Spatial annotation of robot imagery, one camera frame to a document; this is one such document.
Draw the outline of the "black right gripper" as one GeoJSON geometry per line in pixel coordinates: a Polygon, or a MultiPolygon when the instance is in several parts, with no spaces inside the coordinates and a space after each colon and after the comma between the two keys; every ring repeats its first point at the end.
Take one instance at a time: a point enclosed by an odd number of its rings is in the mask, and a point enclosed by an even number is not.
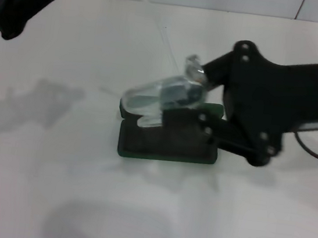
{"type": "Polygon", "coordinates": [[[318,123],[318,64],[274,64],[253,42],[239,41],[233,53],[204,65],[198,55],[188,56],[183,75],[163,85],[160,104],[172,109],[162,115],[166,150],[216,158],[222,149],[263,166],[282,150],[284,133],[318,123]],[[231,123],[194,109],[227,80],[231,123]]]}

